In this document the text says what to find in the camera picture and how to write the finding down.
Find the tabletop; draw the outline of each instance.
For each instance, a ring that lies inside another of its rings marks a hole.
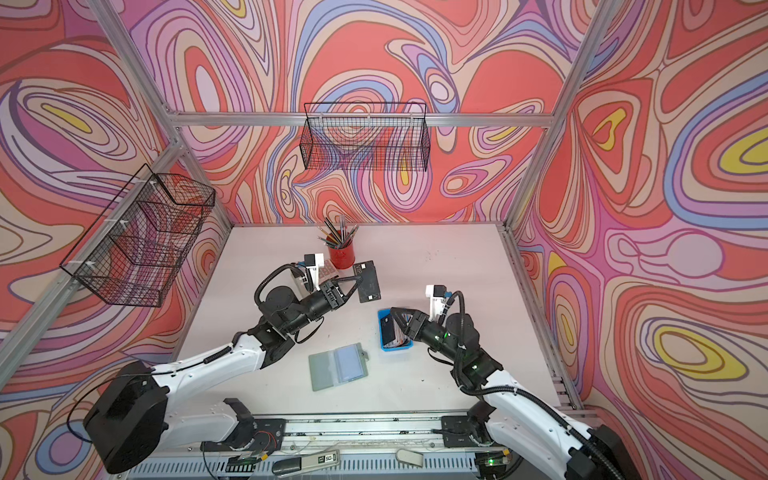
[[[303,260],[305,253],[324,253],[328,261],[318,234],[316,227],[235,227],[178,358],[228,343],[235,332],[255,326],[260,312],[253,291],[262,279],[284,263]],[[356,262],[376,265],[381,300],[360,303],[355,294],[326,315],[312,339],[295,345],[279,362],[227,380],[190,402],[201,407],[237,397],[254,415],[467,409],[476,398],[459,392],[450,367],[430,359],[424,344],[396,352],[380,346],[378,310],[401,306],[428,313],[425,286],[439,284],[464,293],[482,348],[535,395],[560,405],[495,225],[363,226],[353,248]],[[283,272],[263,296],[279,285],[295,290],[290,274]],[[453,311],[458,312],[458,302]],[[300,336],[315,326],[308,325]],[[307,357],[353,343],[362,343],[368,353],[368,376],[313,392]]]

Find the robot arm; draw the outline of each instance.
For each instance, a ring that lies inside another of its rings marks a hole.
[[[480,347],[461,292],[448,296],[445,287],[431,287],[430,315],[400,308],[390,313],[408,337],[453,361],[452,376],[463,393],[482,399],[469,413],[476,442],[507,446],[553,480],[640,478],[621,440],[608,427],[593,430],[553,409]],[[443,325],[457,298],[461,312],[448,316]],[[442,313],[435,321],[437,312]]]
[[[175,411],[199,392],[282,359],[293,345],[317,331],[315,328],[298,340],[304,326],[322,322],[326,313],[346,303],[360,278],[334,277],[318,285],[317,268],[323,265],[322,257],[305,256],[302,265],[288,263],[272,272],[254,294],[262,313],[258,324],[247,332],[236,333],[232,342],[178,362],[154,367],[133,362],[123,367],[83,420],[107,472],[124,472],[156,448],[252,439],[252,435],[241,435],[253,428],[253,420],[236,399],[225,399],[229,408],[214,409],[205,415],[180,419]],[[310,293],[299,300],[288,286],[278,286],[262,299],[266,285],[285,270],[290,270],[294,279],[301,279]],[[351,289],[344,293],[339,284],[353,280]]]

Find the mounted wire basket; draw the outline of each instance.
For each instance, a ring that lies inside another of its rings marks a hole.
[[[427,106],[420,102],[305,103],[306,170],[426,171]]]
[[[134,188],[141,190],[85,259],[68,261],[94,225],[60,265],[111,305],[162,306],[214,207],[214,189],[184,175],[151,172],[140,181]],[[71,263],[78,265],[74,272],[65,267]]]

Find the black card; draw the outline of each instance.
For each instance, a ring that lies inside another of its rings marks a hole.
[[[395,322],[390,315],[379,320],[382,329],[382,345],[389,345],[395,341]]]
[[[379,278],[376,276],[376,267],[373,265],[373,260],[355,263],[353,268],[355,275],[362,277],[360,286],[357,287],[360,303],[381,300],[382,291],[379,288]]]

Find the red pencil cup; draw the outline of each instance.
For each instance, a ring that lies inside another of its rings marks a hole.
[[[328,252],[331,255],[331,263],[337,270],[346,270],[355,264],[355,250],[352,248],[352,242],[349,242],[344,248],[331,248],[328,247]]]

